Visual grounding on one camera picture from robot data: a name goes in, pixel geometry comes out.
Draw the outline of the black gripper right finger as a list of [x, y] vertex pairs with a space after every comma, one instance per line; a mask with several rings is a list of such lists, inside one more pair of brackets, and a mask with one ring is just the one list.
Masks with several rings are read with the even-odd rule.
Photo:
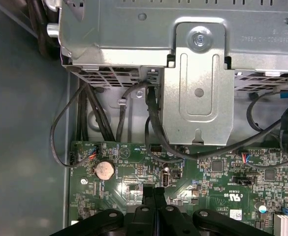
[[156, 207], [164, 236], [269, 236], [270, 233], [209, 209], [196, 210], [192, 216], [167, 204], [162, 187], [156, 188]]

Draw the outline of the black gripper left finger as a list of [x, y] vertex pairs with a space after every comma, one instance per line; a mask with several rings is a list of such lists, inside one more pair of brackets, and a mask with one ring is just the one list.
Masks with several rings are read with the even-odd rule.
[[123, 214], [106, 209], [56, 233], [54, 236], [152, 236], [155, 230], [154, 188], [144, 187], [142, 204]]

